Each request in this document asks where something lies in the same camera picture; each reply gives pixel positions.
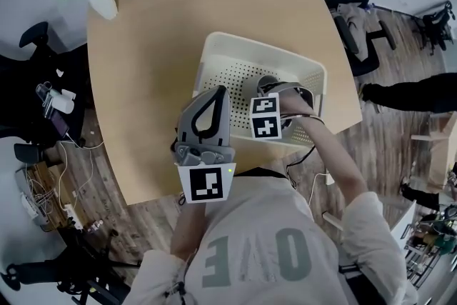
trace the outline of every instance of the chair armrest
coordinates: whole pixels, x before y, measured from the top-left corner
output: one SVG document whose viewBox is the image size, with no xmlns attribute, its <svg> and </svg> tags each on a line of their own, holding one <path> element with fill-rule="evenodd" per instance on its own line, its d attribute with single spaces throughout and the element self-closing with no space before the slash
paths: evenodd
<svg viewBox="0 0 457 305">
<path fill-rule="evenodd" d="M 40 22 L 27 29 L 19 41 L 19 47 L 27 46 L 28 44 L 36 44 L 37 46 L 48 43 L 48 22 Z"/>
<path fill-rule="evenodd" d="M 352 54 L 358 54 L 356 41 L 352 37 L 352 33 L 349 31 L 349 27 L 344 18 L 342 16 L 336 16 L 333 20 L 335 21 L 336 29 L 338 29 L 343 44 Z"/>
<path fill-rule="evenodd" d="M 368 33 L 368 38 L 369 39 L 383 39 L 384 37 L 387 38 L 387 42 L 391 49 L 395 50 L 397 48 L 397 45 L 395 43 L 395 39 L 393 39 L 392 33 L 389 31 L 386 23 L 384 21 L 379 21 L 379 24 L 381 25 L 381 29 L 379 31 L 373 31 Z"/>
<path fill-rule="evenodd" d="M 43 160 L 43 151 L 38 145 L 14 144 L 16 159 L 25 164 L 33 165 Z"/>
</svg>

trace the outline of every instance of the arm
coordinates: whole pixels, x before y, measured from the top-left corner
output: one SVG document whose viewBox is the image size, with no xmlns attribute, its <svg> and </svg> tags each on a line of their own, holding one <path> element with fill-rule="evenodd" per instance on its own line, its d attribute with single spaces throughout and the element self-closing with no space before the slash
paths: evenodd
<svg viewBox="0 0 457 305">
<path fill-rule="evenodd" d="M 315 114 L 314 110 L 293 90 L 281 92 L 281 113 Z M 366 182 L 356 164 L 336 137 L 320 121 L 299 119 L 299 124 L 316 145 L 328 172 L 335 179 L 349 205 L 359 194 L 367 192 Z"/>
<path fill-rule="evenodd" d="M 281 113 L 314 114 L 294 91 L 281 92 Z M 342 218 L 343 248 L 351 260 L 374 272 L 385 286 L 390 304 L 417 294 L 406 279 L 406 264 L 400 247 L 383 218 L 382 203 L 366 182 L 352 158 L 336 137 L 318 120 L 302 118 L 300 124 L 313 140 L 329 173 L 346 200 Z"/>
<path fill-rule="evenodd" d="M 170 254 L 187 261 L 199 248 L 205 234 L 206 204 L 186 204 L 171 237 Z"/>
<path fill-rule="evenodd" d="M 176 276 L 189 264 L 205 229 L 206 204 L 186 204 L 171 238 L 170 253 L 151 250 L 144 254 L 125 305 L 165 304 L 164 293 L 176 283 Z"/>
</svg>

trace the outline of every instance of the wooden table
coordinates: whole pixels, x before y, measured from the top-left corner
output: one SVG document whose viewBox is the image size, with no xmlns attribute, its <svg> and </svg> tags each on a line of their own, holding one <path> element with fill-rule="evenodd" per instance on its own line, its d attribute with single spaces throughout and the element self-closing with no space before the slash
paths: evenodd
<svg viewBox="0 0 457 305">
<path fill-rule="evenodd" d="M 328 71 L 328 127 L 336 133 L 361 120 L 348 60 L 323 0 L 116 1 L 113 21 L 89 11 L 88 47 L 97 116 L 127 204 L 181 190 L 169 148 L 213 31 L 320 61 Z M 296 151 L 238 139 L 231 145 L 237 171 Z"/>
<path fill-rule="evenodd" d="M 457 161 L 457 112 L 431 114 L 430 125 L 433 121 L 438 126 L 430 131 L 430 135 L 411 135 L 411 139 L 432 141 L 427 188 L 438 193 L 448 186 L 448 173 Z"/>
</svg>

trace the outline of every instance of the white t-shirt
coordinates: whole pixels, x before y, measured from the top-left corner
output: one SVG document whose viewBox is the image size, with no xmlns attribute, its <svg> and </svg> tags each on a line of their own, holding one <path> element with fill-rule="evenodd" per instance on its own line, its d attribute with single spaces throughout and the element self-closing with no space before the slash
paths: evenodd
<svg viewBox="0 0 457 305">
<path fill-rule="evenodd" d="M 207 204 L 208 228 L 185 275 L 185 290 L 204 304 L 347 304 L 335 244 L 314 223 L 286 179 L 238 177 L 227 201 Z M 343 247 L 372 269 L 394 299 L 406 294 L 406 264 L 373 192 L 343 215 Z M 125 305 L 164 304 L 185 263 L 148 251 Z"/>
</svg>

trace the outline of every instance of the black trousers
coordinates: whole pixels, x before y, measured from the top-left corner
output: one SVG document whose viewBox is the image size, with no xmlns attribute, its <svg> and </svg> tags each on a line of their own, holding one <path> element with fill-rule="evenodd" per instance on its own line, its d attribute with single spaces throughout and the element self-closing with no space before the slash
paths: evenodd
<svg viewBox="0 0 457 305">
<path fill-rule="evenodd" d="M 429 194 L 418 189 L 412 189 L 411 187 L 405 187 L 401 190 L 401 194 L 405 199 L 409 201 L 417 201 L 418 205 L 428 207 L 429 209 L 440 211 L 439 196 L 438 194 Z"/>
<path fill-rule="evenodd" d="M 457 73 L 432 76 L 393 86 L 367 84 L 363 100 L 401 111 L 443 113 L 457 111 Z"/>
</svg>

